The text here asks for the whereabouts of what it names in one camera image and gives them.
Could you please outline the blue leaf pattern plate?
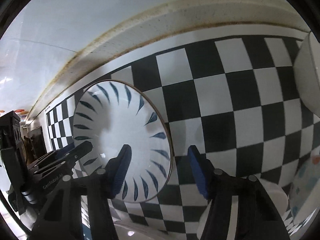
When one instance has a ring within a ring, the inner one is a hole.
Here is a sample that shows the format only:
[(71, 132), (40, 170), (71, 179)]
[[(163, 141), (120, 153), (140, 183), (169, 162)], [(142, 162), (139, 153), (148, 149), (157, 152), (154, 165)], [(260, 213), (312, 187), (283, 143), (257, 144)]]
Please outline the blue leaf pattern plate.
[(171, 142), (163, 118), (148, 97), (123, 81), (102, 81), (85, 90), (74, 111), (73, 140), (92, 143), (79, 160), (87, 175), (130, 146), (129, 168), (116, 195), (122, 201), (151, 200), (170, 177)]

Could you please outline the white bowl red flowers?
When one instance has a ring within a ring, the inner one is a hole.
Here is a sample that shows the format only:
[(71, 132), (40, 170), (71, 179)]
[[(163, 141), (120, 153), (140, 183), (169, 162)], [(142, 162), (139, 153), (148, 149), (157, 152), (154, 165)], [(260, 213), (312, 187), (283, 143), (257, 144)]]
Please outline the white bowl red flowers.
[(289, 239), (286, 193), (263, 179), (239, 179), (216, 191), (199, 221), (198, 239)]

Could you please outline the white bowl blue pattern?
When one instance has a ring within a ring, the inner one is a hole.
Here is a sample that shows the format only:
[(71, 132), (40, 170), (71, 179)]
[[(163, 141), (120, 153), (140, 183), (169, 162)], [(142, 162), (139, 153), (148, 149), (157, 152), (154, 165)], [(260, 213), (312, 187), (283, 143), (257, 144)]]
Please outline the white bowl blue pattern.
[(319, 147), (299, 160), (289, 191), (289, 204), (295, 225), (319, 208)]

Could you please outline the black white checkered mat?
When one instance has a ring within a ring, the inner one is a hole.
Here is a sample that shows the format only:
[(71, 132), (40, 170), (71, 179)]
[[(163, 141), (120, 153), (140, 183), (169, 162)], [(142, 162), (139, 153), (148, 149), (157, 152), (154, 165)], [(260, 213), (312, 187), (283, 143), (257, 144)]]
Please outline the black white checkered mat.
[(75, 108), (90, 84), (112, 79), (133, 85), (164, 120), (173, 169), (157, 197), (140, 204), (112, 200), (112, 215), (195, 239), (207, 201), (191, 173), (190, 145), (228, 174), (254, 174), (284, 192), (302, 163), (319, 152), (319, 119), (301, 102), (293, 77), (299, 47), (294, 37), (236, 36), (106, 64), (46, 114), (50, 143), (58, 149), (74, 141)]

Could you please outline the plain white bowl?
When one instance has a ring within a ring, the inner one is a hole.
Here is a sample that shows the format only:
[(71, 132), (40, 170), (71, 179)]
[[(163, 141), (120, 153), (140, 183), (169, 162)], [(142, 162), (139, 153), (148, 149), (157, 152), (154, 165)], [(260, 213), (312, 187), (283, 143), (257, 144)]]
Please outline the plain white bowl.
[(319, 42), (313, 32), (303, 40), (293, 71), (300, 99), (319, 117)]

